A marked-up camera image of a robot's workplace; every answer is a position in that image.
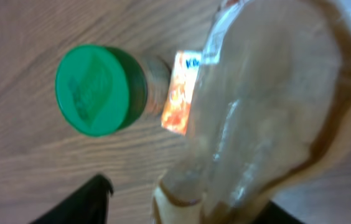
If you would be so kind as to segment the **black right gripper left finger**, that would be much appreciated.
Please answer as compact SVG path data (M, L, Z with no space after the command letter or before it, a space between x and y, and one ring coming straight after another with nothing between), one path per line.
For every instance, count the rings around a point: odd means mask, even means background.
M114 187L97 174L32 224L106 224Z

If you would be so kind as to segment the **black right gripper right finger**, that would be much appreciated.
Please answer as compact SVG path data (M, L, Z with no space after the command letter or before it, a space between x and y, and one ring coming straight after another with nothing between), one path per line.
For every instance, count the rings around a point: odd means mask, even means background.
M251 224L304 224L270 201Z

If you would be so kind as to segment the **green lid jar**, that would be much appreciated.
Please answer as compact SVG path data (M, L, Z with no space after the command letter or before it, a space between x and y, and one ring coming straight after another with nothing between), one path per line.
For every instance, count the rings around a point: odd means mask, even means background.
M108 136L141 118L159 116L170 77L170 68L157 56L79 45L58 65L55 95L73 128L87 136Z

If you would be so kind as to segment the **orange tissue pack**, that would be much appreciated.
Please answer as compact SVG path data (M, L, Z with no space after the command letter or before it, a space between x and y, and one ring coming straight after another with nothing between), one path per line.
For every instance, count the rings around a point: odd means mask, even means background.
M201 52L178 51L172 68L169 92L161 116L161 126L173 133L185 135L195 82L199 72Z

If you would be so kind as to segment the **beige clear pouch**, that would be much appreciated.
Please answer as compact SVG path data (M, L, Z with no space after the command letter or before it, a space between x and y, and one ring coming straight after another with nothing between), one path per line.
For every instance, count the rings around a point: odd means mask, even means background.
M252 223L351 149L351 1L219 5L153 223Z

